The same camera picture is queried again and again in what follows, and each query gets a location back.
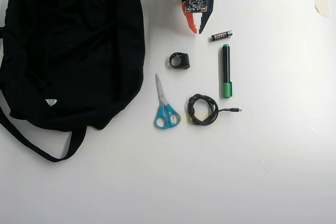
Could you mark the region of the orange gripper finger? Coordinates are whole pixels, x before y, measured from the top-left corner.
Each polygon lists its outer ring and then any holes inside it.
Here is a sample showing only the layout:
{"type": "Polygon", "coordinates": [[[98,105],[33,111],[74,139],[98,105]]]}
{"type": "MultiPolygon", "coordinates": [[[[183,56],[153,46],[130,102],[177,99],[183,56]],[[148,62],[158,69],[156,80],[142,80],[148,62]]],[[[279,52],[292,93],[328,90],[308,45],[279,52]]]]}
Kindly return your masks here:
{"type": "Polygon", "coordinates": [[[182,11],[183,11],[183,14],[184,14],[184,16],[185,16],[185,18],[187,20],[187,23],[188,23],[188,26],[189,26],[190,30],[193,33],[197,34],[197,28],[196,28],[196,26],[194,24],[193,13],[188,13],[186,11],[186,4],[185,3],[182,3],[182,11]]]}

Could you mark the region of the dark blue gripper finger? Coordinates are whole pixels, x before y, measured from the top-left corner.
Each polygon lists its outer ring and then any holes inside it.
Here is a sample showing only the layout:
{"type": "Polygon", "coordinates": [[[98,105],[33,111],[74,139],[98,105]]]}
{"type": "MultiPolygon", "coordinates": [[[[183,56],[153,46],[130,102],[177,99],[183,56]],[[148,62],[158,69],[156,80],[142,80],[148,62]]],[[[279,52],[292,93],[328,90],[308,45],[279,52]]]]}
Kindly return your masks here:
{"type": "Polygon", "coordinates": [[[201,24],[199,27],[199,34],[201,34],[213,12],[214,0],[206,0],[207,11],[204,12],[201,16],[201,24]]]}

